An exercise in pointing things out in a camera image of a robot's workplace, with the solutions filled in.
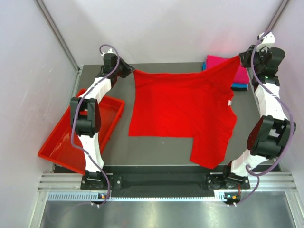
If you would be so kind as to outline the red t-shirt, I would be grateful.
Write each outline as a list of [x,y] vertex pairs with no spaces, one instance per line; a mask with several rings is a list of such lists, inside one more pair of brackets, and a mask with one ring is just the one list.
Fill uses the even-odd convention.
[[238,56],[199,73],[134,71],[130,136],[192,138],[190,161],[214,169],[226,156],[237,116],[231,85]]

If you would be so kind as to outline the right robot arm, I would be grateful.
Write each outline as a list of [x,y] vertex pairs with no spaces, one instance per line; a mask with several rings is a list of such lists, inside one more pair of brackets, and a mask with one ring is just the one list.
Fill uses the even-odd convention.
[[259,164],[279,158],[296,124],[290,123],[278,101],[280,82],[276,73],[285,52],[276,47],[253,45],[240,53],[241,64],[253,67],[251,84],[259,105],[260,119],[249,134],[247,149],[243,154],[224,166],[221,174],[206,176],[212,190],[249,188],[248,176]]

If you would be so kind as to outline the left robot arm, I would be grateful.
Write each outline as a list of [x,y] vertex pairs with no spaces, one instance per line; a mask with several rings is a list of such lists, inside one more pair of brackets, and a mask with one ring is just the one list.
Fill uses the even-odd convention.
[[126,78],[135,69],[115,53],[103,53],[104,65],[92,85],[79,97],[70,101],[71,144],[85,156],[85,174],[82,190],[101,190],[108,187],[108,177],[104,171],[104,161],[99,147],[101,115],[99,103],[109,92],[117,78]]

